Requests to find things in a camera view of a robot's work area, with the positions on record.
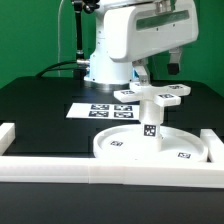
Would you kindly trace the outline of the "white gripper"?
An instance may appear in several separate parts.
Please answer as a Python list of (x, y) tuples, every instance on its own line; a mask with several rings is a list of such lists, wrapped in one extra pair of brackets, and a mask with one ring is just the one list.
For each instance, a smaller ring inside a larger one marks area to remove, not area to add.
[(169, 50), (168, 74), (181, 70), (182, 48), (198, 37), (193, 0), (177, 0), (174, 9), (159, 13), (156, 3), (110, 9), (104, 16), (106, 50), (116, 62), (133, 62), (141, 84), (150, 83), (147, 59)]

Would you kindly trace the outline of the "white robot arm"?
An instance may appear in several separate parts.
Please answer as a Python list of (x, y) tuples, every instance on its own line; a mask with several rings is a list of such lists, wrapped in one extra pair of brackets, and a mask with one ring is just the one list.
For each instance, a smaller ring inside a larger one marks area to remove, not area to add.
[(96, 48), (85, 83), (122, 88), (134, 80), (133, 62), (197, 37), (194, 0), (99, 0)]

